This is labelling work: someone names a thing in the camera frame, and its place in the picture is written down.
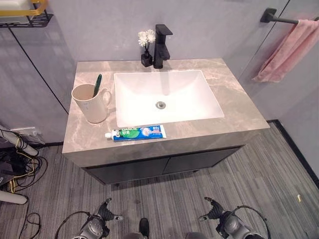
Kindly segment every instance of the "towel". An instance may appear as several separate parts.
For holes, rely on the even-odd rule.
[[[299,20],[271,57],[262,65],[253,80],[257,82],[281,81],[318,40],[319,21]]]

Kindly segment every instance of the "mug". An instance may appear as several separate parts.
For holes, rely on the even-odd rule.
[[[111,92],[108,89],[99,90],[97,95],[93,97],[94,85],[83,84],[72,90],[72,98],[79,106],[86,120],[90,123],[100,123],[107,117],[107,105],[111,102]],[[109,94],[106,104],[103,102],[105,93]]]

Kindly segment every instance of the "sink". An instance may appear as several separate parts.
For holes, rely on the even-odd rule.
[[[118,127],[222,118],[202,71],[116,73]]]

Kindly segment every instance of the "black faucet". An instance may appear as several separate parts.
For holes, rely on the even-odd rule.
[[[157,24],[156,29],[156,39],[154,48],[154,68],[163,68],[163,61],[170,58],[168,49],[165,45],[165,40],[167,35],[173,35],[173,33],[164,24]]]

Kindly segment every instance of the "gray marble countertop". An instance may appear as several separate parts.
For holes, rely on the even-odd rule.
[[[108,117],[99,124],[85,120],[71,101],[62,153],[80,167],[130,161],[176,153],[200,151],[246,144],[258,130],[269,128],[222,59],[168,60],[163,69],[145,68],[140,61],[79,62],[74,87],[95,84],[103,75],[101,88],[114,95],[114,73],[201,70],[218,100],[225,117],[164,123],[165,139],[113,142],[104,133],[118,128],[115,97]]]

